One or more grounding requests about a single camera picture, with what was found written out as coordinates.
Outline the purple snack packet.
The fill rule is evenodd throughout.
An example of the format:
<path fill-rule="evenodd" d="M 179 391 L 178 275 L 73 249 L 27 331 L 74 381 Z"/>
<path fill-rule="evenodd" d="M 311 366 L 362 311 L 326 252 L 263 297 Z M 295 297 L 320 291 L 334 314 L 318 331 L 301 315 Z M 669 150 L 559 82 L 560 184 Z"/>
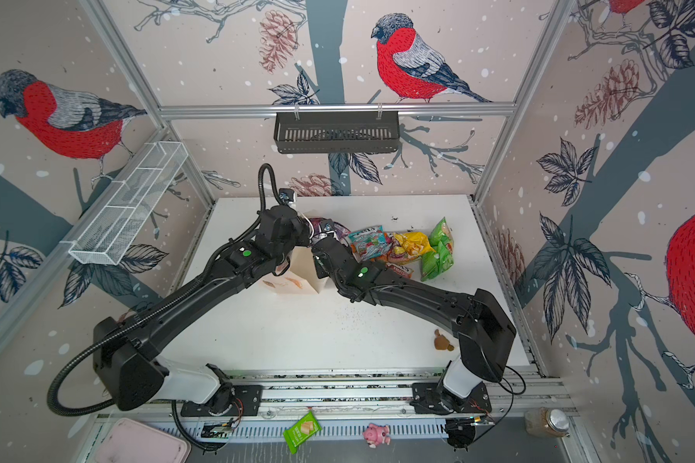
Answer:
<path fill-rule="evenodd" d="M 309 219 L 313 232 L 311 243 L 316 244 L 326 237 L 333 237 L 338 241 L 344 240 L 351 231 L 339 222 L 332 219 L 314 217 Z"/>

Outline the beige paper bag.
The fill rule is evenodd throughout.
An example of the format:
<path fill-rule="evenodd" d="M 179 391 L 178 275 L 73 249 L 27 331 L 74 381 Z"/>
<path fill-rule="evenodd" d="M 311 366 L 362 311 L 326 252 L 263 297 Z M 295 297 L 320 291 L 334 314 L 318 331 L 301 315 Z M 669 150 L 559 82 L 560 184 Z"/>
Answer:
<path fill-rule="evenodd" d="M 290 254 L 290 266 L 278 267 L 276 275 L 268 274 L 260 285 L 276 294 L 314 295 L 325 288 L 326 278 L 319 278 L 310 248 L 297 247 Z"/>

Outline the teal Fox's candy bag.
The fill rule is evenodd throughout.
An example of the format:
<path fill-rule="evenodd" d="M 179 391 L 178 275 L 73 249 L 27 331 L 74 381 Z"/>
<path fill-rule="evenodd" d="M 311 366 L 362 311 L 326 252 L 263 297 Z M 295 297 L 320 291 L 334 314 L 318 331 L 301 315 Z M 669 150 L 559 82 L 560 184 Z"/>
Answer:
<path fill-rule="evenodd" d="M 381 225 L 355 231 L 347 236 L 353 256 L 359 261 L 372 260 L 386 255 L 392 248 L 392 237 Z"/>

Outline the small colourful candy packet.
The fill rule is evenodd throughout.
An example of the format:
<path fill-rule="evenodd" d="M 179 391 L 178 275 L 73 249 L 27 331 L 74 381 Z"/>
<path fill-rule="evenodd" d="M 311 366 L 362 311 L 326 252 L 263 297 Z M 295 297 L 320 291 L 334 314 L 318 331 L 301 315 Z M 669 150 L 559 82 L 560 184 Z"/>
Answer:
<path fill-rule="evenodd" d="M 393 262 L 388 262 L 386 267 L 403 278 L 410 279 L 413 275 L 413 270 L 405 265 L 394 264 Z"/>

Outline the yellow chips bag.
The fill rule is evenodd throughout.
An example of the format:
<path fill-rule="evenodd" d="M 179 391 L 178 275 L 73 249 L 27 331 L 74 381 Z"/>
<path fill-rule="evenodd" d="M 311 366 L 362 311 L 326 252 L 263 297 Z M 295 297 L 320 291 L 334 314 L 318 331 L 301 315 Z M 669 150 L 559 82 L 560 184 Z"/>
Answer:
<path fill-rule="evenodd" d="M 392 247 L 387 259 L 394 264 L 414 262 L 424 254 L 434 252 L 430 239 L 420 231 L 410 233 L 393 233 Z"/>

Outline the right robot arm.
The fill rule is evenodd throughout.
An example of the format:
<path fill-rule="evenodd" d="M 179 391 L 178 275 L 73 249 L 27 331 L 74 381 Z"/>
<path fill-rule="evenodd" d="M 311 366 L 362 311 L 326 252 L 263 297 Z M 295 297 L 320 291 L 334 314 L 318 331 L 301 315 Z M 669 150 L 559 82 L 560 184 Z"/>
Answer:
<path fill-rule="evenodd" d="M 445 393 L 466 399 L 481 382 L 502 381 L 517 329 L 492 293 L 446 291 L 403 277 L 382 262 L 357 262 L 331 237 L 314 244 L 312 255 L 318 275 L 329 277 L 343 297 L 418 316 L 458 340 L 459 358 L 441 382 Z"/>

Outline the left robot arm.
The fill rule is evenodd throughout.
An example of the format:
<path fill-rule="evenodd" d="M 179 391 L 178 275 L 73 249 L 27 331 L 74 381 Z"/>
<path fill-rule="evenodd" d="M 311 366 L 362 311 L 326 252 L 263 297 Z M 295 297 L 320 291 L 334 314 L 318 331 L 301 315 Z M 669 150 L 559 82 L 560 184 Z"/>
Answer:
<path fill-rule="evenodd" d="M 252 237 L 220 247 L 201 274 L 148 314 L 122 322 L 106 318 L 96 325 L 93 340 L 100 349 L 92 355 L 93 368 L 118 409 L 133 410 L 151 400 L 180 400 L 219 416 L 234 406 L 234 387 L 220 368 L 165 363 L 161 353 L 216 305 L 274 273 L 313 235 L 311 222 L 289 206 L 274 206 L 259 217 Z"/>

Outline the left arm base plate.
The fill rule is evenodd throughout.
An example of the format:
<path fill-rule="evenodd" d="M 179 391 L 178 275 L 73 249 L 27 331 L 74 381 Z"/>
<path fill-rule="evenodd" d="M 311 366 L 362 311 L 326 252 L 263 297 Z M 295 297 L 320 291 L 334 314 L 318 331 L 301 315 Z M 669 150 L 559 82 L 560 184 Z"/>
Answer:
<path fill-rule="evenodd" d="M 259 414 L 264 387 L 235 385 L 223 399 L 223 405 L 184 402 L 180 414 L 185 418 L 256 417 Z"/>

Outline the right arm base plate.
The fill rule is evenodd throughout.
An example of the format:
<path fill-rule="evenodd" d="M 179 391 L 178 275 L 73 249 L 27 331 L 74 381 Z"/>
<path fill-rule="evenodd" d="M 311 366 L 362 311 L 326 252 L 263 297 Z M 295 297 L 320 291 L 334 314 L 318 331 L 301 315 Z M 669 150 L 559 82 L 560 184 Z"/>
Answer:
<path fill-rule="evenodd" d="M 483 414 L 492 412 L 484 382 L 478 384 L 465 399 L 460 399 L 440 383 L 416 382 L 411 385 L 409 404 L 418 415 L 448 416 L 452 414 Z"/>

